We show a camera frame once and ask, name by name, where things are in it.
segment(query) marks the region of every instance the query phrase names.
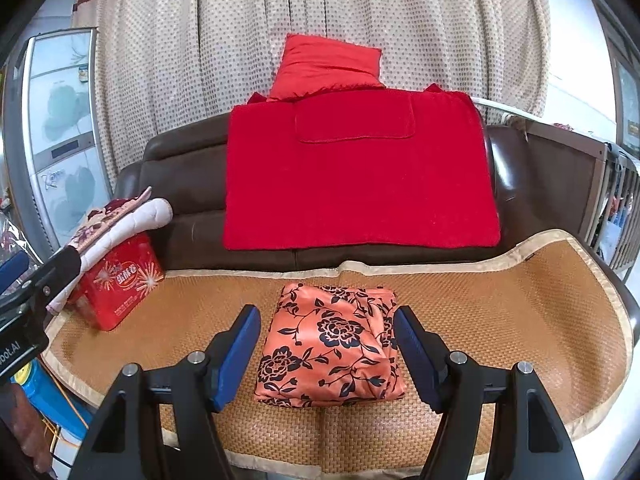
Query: polka dot curtain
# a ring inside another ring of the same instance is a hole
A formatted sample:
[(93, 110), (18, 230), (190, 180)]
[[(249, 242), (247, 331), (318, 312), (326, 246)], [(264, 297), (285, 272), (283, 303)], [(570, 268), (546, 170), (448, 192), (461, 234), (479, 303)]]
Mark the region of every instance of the polka dot curtain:
[(436, 82), (534, 114), (546, 96), (547, 0), (78, 0), (98, 27), (96, 113), (111, 183), (158, 133), (268, 92), (288, 32), (383, 49), (393, 88)]

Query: red towel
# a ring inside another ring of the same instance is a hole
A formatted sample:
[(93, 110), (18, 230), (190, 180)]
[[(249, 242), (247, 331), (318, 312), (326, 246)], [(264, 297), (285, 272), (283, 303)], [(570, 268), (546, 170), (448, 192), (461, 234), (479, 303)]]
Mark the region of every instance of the red towel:
[(497, 245), (478, 112), (466, 94), (429, 90), (235, 107), (225, 247)]

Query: blue gripper pad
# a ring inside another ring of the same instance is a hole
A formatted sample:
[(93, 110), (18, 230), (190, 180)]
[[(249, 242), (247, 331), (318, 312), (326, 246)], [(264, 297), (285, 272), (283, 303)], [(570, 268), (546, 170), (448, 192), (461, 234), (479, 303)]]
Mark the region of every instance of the blue gripper pad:
[(24, 251), (15, 253), (0, 266), (0, 293), (6, 291), (29, 268), (29, 257)]
[(245, 305), (242, 312), (236, 318), (231, 329), (216, 335), (212, 342), (215, 346), (216, 339), (224, 336), (226, 351), (224, 355), (215, 355), (214, 361), (222, 361), (218, 367), (217, 387), (212, 391), (212, 402), (216, 412), (223, 408), (236, 396), (242, 376), (249, 364), (251, 354), (260, 336), (260, 311), (253, 305)]
[(438, 373), (416, 332), (421, 335), (431, 335), (424, 331), (409, 307), (401, 306), (394, 314), (394, 333), (402, 352), (402, 358), (409, 368), (409, 374), (420, 400), (430, 405), (434, 412), (441, 413), (444, 407), (438, 391), (440, 385)]

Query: sofa cushion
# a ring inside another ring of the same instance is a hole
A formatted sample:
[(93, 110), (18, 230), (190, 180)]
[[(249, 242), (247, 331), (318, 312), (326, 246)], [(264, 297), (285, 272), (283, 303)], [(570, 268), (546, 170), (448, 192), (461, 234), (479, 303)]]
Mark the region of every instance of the sofa cushion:
[(149, 232), (165, 270), (228, 269), (287, 272), (296, 268), (293, 251), (227, 251), (222, 246), (223, 211), (174, 216)]
[(502, 254), (501, 247), (462, 247), (438, 249), (391, 244), (363, 244), (339, 247), (298, 249), (296, 270), (337, 267), (343, 262), (367, 265), (408, 265), (424, 263), (462, 263), (487, 260)]
[(226, 144), (145, 161), (140, 179), (145, 186), (152, 187), (153, 196), (169, 201), (174, 215), (222, 211), (226, 193)]
[(142, 170), (142, 160), (137, 160), (133, 164), (124, 167), (118, 174), (116, 187), (113, 190), (114, 198), (134, 198), (141, 191), (138, 189), (140, 185), (140, 170)]

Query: woven mat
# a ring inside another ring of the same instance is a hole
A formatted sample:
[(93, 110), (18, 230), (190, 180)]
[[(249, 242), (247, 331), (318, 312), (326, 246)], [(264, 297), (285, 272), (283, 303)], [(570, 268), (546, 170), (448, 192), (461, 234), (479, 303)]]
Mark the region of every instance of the woven mat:
[[(559, 230), (477, 264), (347, 262), (338, 269), (285, 274), (172, 272), (112, 332), (93, 330), (76, 314), (61, 314), (48, 328), (51, 344), (43, 356), (63, 383), (98, 405), (124, 364), (138, 362), (146, 369), (174, 364), (206, 347), (245, 303), (253, 303), (262, 315), (260, 341), (236, 400), (215, 415), (231, 462), (300, 478), (415, 474), (439, 416), (418, 399), (404, 363), (408, 390), (395, 402), (295, 410), (252, 399), (271, 316), (280, 289), (292, 279), (382, 285), (451, 349), (468, 352), (480, 364), (510, 368), (519, 360), (533, 362), (572, 438), (600, 423), (631, 365), (632, 332), (620, 297), (578, 242)], [(175, 443), (170, 408), (163, 406), (161, 415), (165, 437)], [(486, 465), (492, 421), (493, 409), (485, 406), (471, 472)]]

